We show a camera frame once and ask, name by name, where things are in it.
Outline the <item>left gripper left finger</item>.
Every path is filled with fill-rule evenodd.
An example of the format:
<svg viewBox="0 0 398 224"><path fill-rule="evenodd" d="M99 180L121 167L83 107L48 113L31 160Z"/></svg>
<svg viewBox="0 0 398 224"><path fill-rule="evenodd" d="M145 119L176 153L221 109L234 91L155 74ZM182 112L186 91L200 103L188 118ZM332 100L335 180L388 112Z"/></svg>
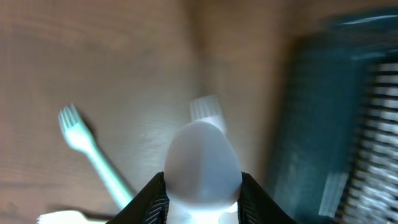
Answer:
<svg viewBox="0 0 398 224"><path fill-rule="evenodd" d="M106 224L166 224L169 203L164 173L159 172Z"/></svg>

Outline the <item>mint green plastic fork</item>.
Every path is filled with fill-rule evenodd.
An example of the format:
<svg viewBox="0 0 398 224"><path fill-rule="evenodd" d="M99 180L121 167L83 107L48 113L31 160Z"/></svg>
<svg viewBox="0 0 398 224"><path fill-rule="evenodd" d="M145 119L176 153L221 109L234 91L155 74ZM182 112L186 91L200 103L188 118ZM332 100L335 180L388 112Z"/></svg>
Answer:
<svg viewBox="0 0 398 224"><path fill-rule="evenodd" d="M134 198L133 191L125 178L97 145L93 133L73 104L60 110L58 122L66 143L72 149L86 156L115 204L123 209Z"/></svg>

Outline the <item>white utensil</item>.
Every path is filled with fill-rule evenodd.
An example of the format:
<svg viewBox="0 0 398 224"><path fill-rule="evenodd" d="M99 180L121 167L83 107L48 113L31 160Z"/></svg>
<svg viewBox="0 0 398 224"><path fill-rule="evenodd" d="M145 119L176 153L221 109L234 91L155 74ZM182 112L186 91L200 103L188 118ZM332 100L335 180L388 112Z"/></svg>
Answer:
<svg viewBox="0 0 398 224"><path fill-rule="evenodd" d="M46 213L37 219L37 224L106 224L107 222L107 220L88 218L76 210Z"/></svg>

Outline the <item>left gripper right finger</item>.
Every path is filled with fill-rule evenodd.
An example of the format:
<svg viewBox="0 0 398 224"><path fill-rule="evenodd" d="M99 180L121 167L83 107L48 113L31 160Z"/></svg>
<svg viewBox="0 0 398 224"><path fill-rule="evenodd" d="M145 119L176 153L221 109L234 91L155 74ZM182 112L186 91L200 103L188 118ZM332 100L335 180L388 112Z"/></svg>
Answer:
<svg viewBox="0 0 398 224"><path fill-rule="evenodd" d="M239 224L297 224L246 172L242 172L238 222Z"/></svg>

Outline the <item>small white spoon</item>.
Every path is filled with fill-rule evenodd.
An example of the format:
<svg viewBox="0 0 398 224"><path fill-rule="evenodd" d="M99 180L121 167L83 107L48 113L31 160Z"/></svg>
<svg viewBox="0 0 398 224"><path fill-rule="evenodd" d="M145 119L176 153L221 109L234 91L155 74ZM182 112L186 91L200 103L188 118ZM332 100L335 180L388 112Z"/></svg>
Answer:
<svg viewBox="0 0 398 224"><path fill-rule="evenodd" d="M173 138L164 167L170 201L195 223L218 223L235 212L243 183L239 159L225 134L197 121Z"/></svg>

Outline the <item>white plastic fork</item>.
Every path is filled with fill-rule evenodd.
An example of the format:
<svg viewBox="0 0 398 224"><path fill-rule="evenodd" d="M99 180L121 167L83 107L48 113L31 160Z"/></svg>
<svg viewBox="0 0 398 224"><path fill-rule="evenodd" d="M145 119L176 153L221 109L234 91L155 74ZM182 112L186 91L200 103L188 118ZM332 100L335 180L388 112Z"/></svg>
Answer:
<svg viewBox="0 0 398 224"><path fill-rule="evenodd" d="M203 96L190 102L192 121L203 121L216 126L222 133L227 133L226 123L218 98L215 95Z"/></svg>

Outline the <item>black plastic basket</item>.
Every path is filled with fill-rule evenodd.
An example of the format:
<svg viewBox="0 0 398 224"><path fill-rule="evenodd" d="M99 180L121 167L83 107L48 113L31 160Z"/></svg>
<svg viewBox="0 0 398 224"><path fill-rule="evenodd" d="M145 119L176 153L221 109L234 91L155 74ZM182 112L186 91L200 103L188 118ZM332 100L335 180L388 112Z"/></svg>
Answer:
<svg viewBox="0 0 398 224"><path fill-rule="evenodd" d="M397 222L397 8L295 44L266 190L297 223Z"/></svg>

